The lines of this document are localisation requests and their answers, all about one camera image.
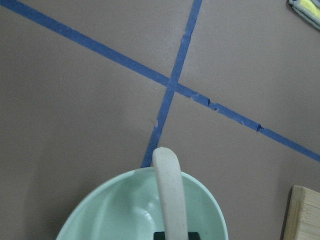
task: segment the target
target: speckled handle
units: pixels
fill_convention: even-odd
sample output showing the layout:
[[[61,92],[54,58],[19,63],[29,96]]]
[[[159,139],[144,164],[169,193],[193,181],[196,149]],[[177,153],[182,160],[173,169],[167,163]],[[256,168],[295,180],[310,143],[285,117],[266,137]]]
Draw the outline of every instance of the speckled handle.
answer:
[[[153,151],[153,166],[160,196],[166,240],[188,240],[185,192],[175,153],[159,147]]]

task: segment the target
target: mint green bowl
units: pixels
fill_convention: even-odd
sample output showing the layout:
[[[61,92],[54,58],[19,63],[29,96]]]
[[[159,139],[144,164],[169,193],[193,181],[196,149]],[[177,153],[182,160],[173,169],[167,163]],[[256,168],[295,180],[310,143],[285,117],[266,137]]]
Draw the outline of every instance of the mint green bowl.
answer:
[[[227,240],[219,205],[208,189],[182,172],[189,232]],[[164,231],[153,167],[123,173],[91,192],[72,212],[57,240],[153,240]]]

